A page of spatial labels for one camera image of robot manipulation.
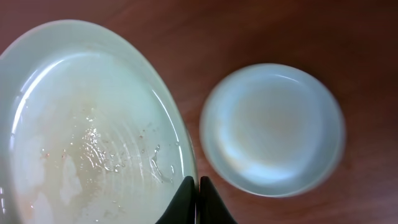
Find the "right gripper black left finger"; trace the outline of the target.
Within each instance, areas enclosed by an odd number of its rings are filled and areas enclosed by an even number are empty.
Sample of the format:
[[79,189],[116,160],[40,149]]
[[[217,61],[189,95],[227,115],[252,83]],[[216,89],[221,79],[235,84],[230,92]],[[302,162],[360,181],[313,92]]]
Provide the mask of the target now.
[[193,177],[185,177],[169,206],[155,224],[194,224],[196,192]]

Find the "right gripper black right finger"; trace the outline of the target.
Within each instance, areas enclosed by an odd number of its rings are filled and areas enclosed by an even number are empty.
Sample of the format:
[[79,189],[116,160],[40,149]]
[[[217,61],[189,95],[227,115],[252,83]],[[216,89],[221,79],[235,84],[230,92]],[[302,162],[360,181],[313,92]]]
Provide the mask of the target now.
[[200,179],[199,214],[201,224],[237,224],[229,213],[211,179]]

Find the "light blue plate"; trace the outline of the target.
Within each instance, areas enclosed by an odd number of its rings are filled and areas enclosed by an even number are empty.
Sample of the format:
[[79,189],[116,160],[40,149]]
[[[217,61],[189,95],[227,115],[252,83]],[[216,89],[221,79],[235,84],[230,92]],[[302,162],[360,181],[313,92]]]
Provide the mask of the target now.
[[214,170],[264,197],[300,195],[322,184],[343,157],[345,140],[344,117],[329,89],[276,63],[225,77],[200,118],[201,145]]
[[1,54],[2,223],[155,223],[186,177],[174,99],[121,36],[52,21]]

